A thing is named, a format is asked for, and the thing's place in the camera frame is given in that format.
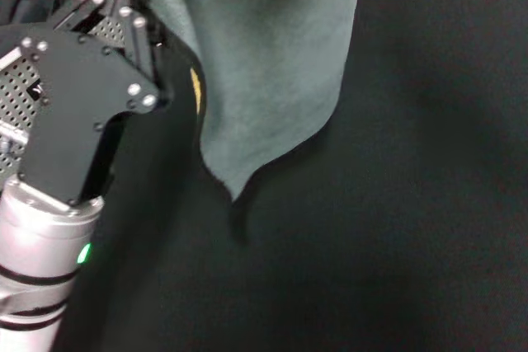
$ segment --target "silver cylindrical robot wrist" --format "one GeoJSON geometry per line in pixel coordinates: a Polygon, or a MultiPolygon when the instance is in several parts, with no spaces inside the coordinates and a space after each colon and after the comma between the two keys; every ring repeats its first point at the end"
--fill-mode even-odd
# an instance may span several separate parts
{"type": "Polygon", "coordinates": [[[102,208],[101,198],[72,208],[16,176],[7,181],[0,199],[0,352],[50,350],[102,208]]]}

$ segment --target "gray fleece fabric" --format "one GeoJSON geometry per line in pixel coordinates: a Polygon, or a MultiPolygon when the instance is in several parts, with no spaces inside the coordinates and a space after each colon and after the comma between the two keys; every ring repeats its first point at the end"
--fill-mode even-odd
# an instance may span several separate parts
{"type": "Polygon", "coordinates": [[[356,0],[151,0],[151,7],[202,63],[201,151],[234,199],[258,168],[332,115],[356,0]]]}

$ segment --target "perforated metal plate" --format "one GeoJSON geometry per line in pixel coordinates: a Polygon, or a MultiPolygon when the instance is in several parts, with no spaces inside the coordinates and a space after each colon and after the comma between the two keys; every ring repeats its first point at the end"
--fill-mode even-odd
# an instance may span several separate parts
{"type": "MultiPolygon", "coordinates": [[[[123,29],[115,19],[104,18],[89,34],[113,47],[125,46],[123,29]]],[[[18,58],[0,71],[0,120],[29,132],[30,136],[39,102],[26,90],[38,80],[38,71],[25,58],[18,58]]],[[[18,144],[13,145],[10,154],[0,153],[0,190],[7,178],[17,172],[22,153],[23,147],[18,144]]]]}

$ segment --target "green led light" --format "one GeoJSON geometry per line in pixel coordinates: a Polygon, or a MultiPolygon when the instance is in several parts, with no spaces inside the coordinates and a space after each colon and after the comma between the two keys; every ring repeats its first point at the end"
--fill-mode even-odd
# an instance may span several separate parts
{"type": "Polygon", "coordinates": [[[79,253],[79,257],[77,258],[77,264],[82,264],[86,261],[88,258],[88,254],[90,253],[90,248],[92,247],[91,243],[88,243],[82,250],[81,253],[79,253]]]}

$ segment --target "dark fabric pile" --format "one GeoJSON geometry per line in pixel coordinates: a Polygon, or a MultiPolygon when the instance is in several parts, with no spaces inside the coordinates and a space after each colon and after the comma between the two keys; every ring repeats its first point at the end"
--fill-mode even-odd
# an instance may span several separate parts
{"type": "Polygon", "coordinates": [[[526,351],[527,31],[526,0],[359,0],[330,124],[235,208],[176,115],[135,121],[55,352],[526,351]]]}

